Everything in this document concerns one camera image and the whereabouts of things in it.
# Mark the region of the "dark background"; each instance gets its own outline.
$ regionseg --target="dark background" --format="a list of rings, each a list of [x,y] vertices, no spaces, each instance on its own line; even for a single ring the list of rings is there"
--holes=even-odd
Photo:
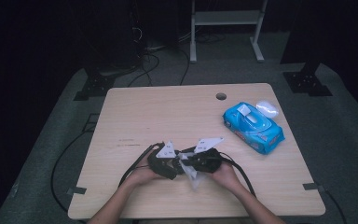
[[[259,4],[211,1],[210,6],[252,9]],[[198,8],[207,6],[208,1],[197,1]],[[132,26],[174,45],[177,36],[189,32],[189,24],[186,0],[0,1],[0,206],[78,69],[138,64],[142,46],[134,44]],[[262,32],[289,30],[282,62],[317,58],[338,72],[358,101],[358,1],[269,1]],[[215,31],[222,32],[220,27]]]

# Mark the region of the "table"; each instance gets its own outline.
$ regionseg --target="table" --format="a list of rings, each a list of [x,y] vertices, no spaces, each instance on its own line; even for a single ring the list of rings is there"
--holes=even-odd
[[[258,37],[261,25],[266,14],[268,0],[263,0],[260,10],[240,10],[240,11],[196,11],[195,0],[192,0],[191,8],[191,41],[190,41],[190,61],[197,62],[196,50],[196,26],[198,25],[256,25],[255,35],[250,37],[252,48],[255,52],[257,61],[264,62],[263,54],[258,47]]]
[[[226,95],[218,100],[217,93]],[[248,147],[224,126],[222,115],[244,101],[268,100],[281,113],[274,120],[286,137],[267,156]],[[200,138],[224,137],[216,146],[238,163],[253,184],[257,198],[278,216],[319,216],[325,211],[279,102],[269,84],[226,84],[118,88],[107,93],[85,159],[70,218],[92,217],[117,189],[125,171],[150,145],[172,140],[176,149],[195,146]],[[136,189],[123,218],[246,217],[241,204],[212,180],[197,190],[185,175],[159,179]]]

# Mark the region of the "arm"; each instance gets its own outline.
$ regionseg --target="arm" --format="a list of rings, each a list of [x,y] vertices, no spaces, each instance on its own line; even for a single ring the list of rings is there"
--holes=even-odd
[[[217,171],[210,174],[210,177],[235,195],[255,223],[284,223],[243,186],[228,163],[223,162]]]
[[[147,165],[146,155],[139,163],[138,167]],[[89,224],[95,223],[117,223],[127,200],[134,189],[148,183],[152,179],[159,178],[148,167],[137,168],[127,177],[123,184],[116,190],[106,204],[89,220]]]

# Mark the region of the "hand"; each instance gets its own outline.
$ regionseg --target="hand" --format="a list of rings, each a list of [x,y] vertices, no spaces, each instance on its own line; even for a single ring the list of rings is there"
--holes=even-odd
[[[139,161],[139,163],[136,165],[136,167],[138,168],[135,168],[135,170],[131,172],[131,174],[127,177],[126,181],[130,181],[135,185],[143,185],[150,182],[153,179],[162,178],[162,176],[157,175],[148,167],[149,163],[147,161],[147,158],[152,152],[153,150],[147,153]]]
[[[234,168],[227,162],[222,162],[219,169],[212,174],[208,174],[208,176],[228,190],[233,190],[238,185],[241,185],[240,180],[234,172]]]

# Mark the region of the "person's left hand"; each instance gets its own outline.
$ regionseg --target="person's left hand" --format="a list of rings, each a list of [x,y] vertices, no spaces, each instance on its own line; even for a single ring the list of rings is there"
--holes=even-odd
[[[152,152],[153,152],[153,150],[151,150],[149,153],[147,153],[139,161],[139,163],[136,165],[136,167],[138,167],[138,168],[135,168],[135,170],[133,170],[131,172],[131,174],[127,177],[127,180],[133,181],[133,183],[136,185],[143,185],[143,184],[150,182],[153,179],[163,178],[161,175],[157,175],[156,173],[154,173],[148,166],[149,163],[147,161],[147,158],[149,157],[149,155]]]

